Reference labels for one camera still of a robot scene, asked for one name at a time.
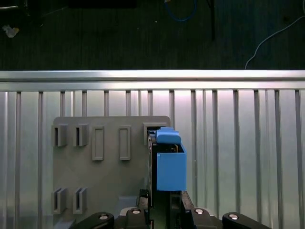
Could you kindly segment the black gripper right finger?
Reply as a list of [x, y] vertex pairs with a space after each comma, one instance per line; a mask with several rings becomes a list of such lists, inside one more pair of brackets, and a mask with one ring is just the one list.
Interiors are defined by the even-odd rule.
[[182, 229], [269, 229], [268, 226], [237, 212], [225, 213], [221, 219], [206, 209], [196, 208], [188, 193], [182, 192]]

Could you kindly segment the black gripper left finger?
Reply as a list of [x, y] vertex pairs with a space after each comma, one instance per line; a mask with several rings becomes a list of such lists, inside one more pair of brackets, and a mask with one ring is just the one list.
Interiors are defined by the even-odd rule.
[[141, 201], [148, 200], [149, 191], [140, 190], [137, 205], [123, 209], [123, 214], [117, 218], [108, 212], [97, 212], [84, 220], [70, 226], [71, 229], [148, 229], [148, 205]]

